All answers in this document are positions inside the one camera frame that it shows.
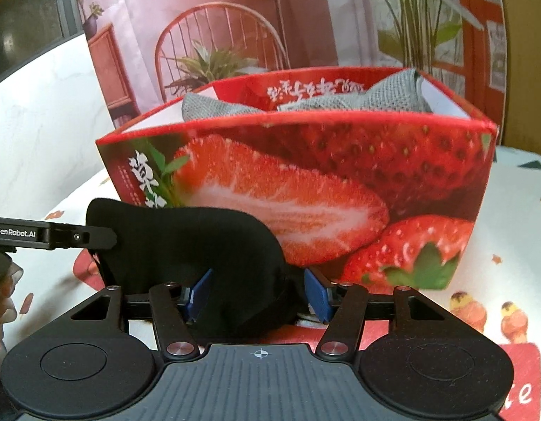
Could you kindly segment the person's left hand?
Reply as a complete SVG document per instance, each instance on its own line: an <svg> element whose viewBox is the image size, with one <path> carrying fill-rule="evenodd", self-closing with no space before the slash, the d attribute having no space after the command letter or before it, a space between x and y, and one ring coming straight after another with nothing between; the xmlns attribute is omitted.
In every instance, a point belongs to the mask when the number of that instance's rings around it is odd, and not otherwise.
<svg viewBox="0 0 541 421"><path fill-rule="evenodd" d="M23 269L15 264L9 255L0 253L0 348L3 325L14 321L18 315L12 295L23 273Z"/></svg>

